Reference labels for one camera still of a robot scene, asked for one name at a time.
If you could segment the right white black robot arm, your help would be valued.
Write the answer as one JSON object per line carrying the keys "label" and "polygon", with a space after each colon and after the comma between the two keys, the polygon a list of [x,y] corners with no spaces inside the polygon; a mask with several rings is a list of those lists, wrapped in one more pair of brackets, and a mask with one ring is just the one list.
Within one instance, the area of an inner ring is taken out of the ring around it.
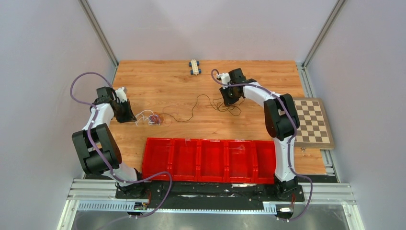
{"label": "right white black robot arm", "polygon": [[226,105],[234,104],[242,97],[263,108],[266,130],[275,144],[273,193],[279,200],[286,200],[298,186],[298,174],[293,163],[294,141],[300,120],[293,97],[270,91],[254,79],[246,79],[241,69],[222,74],[213,69],[211,77],[221,85],[219,90]]}

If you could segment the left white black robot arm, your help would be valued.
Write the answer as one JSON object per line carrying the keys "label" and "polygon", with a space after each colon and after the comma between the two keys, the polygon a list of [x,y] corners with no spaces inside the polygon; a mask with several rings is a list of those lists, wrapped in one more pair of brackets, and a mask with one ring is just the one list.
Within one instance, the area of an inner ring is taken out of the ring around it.
{"label": "left white black robot arm", "polygon": [[72,134],[72,141],[79,162],[86,174],[107,176],[115,180],[115,186],[124,194],[142,198],[146,185],[139,181],[137,169],[123,162],[119,147],[109,129],[116,119],[118,123],[137,121],[133,114],[127,89],[111,87],[97,89],[97,98],[90,104],[90,117],[84,128]]}

